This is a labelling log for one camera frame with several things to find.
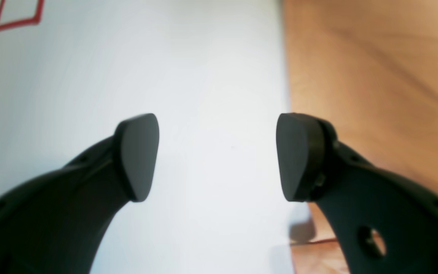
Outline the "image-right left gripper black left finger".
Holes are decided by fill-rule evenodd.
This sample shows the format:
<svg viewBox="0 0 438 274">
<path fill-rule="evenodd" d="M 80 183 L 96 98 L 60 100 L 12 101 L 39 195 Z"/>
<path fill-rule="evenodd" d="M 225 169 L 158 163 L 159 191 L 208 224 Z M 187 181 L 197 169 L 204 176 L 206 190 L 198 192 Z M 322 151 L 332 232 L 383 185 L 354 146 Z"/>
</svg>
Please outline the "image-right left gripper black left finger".
<svg viewBox="0 0 438 274">
<path fill-rule="evenodd" d="M 0 196 L 0 274 L 88 274 L 114 216 L 148 197 L 158 147 L 157 117 L 139 115 Z"/>
</svg>

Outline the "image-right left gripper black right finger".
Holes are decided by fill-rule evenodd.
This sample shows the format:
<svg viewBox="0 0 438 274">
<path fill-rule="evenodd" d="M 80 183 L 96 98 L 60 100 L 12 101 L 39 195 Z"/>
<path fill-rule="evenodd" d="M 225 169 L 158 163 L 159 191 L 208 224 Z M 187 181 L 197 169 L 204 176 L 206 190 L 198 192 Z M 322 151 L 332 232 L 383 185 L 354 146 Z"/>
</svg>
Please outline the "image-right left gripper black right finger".
<svg viewBox="0 0 438 274">
<path fill-rule="evenodd" d="M 313 202 L 352 274 L 438 274 L 438 196 L 375 167 L 326 120 L 281 114 L 276 147 L 282 191 Z"/>
</svg>

